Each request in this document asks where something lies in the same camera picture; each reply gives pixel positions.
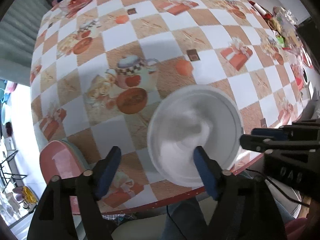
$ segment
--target jeans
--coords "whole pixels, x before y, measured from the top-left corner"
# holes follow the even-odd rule
[[[251,178],[247,173],[241,173],[241,175]],[[275,202],[284,224],[294,220],[294,217],[278,201],[275,200]],[[168,205],[168,212],[188,240],[200,240],[202,238],[202,233],[205,232],[207,224],[195,197]],[[177,226],[167,216],[160,240],[185,240]]]

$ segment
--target pink chair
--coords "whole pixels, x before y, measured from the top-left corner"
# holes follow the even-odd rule
[[[45,182],[48,184],[54,175],[62,179],[79,176],[89,169],[81,152],[74,145],[64,141],[51,141],[40,153],[40,169]],[[70,197],[73,214],[79,214],[76,197]]]

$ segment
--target table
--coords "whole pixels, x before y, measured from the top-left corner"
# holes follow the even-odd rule
[[[301,96],[286,54],[247,0],[93,0],[75,15],[43,17],[31,67],[39,149],[67,139],[93,166],[113,145],[122,160],[102,213],[189,198],[153,167],[151,116],[167,95],[207,84],[234,100],[244,132],[295,120]],[[261,154],[242,151],[235,173]]]

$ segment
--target black cable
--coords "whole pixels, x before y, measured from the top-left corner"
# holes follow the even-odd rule
[[[178,227],[178,225],[176,224],[176,222],[174,222],[174,220],[173,220],[172,217],[170,216],[169,211],[168,211],[168,206],[167,206],[167,215],[168,215],[168,217],[171,219],[171,221],[176,225],[177,229],[178,229],[179,232],[182,234],[183,238],[184,238],[185,240],[188,240],[188,239],[185,237],[185,235],[182,233],[182,231],[180,230],[180,228]]]
[[[306,203],[303,203],[303,202],[301,202],[301,201],[298,201],[298,200],[295,200],[295,199],[289,197],[289,196],[288,196],[286,193],[284,193],[284,191],[283,191],[282,189],[280,189],[271,179],[269,179],[266,175],[264,175],[264,174],[261,173],[260,171],[255,171],[255,170],[250,170],[250,169],[246,169],[246,170],[260,174],[264,179],[266,179],[267,181],[269,181],[277,190],[279,190],[280,193],[281,193],[282,195],[284,195],[284,197],[285,197],[286,199],[288,199],[288,200],[290,200],[290,201],[292,201],[292,202],[294,202],[294,203],[300,204],[300,205],[302,205],[302,206],[305,206],[305,207],[307,207],[307,208],[310,207],[310,205],[308,205],[308,204],[306,204]]]

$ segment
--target white plate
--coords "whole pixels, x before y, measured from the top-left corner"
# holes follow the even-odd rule
[[[209,158],[229,169],[239,152],[243,125],[236,104],[221,90],[206,85],[183,87],[164,99],[148,127],[148,151],[168,181],[200,187],[193,161],[201,145]]]

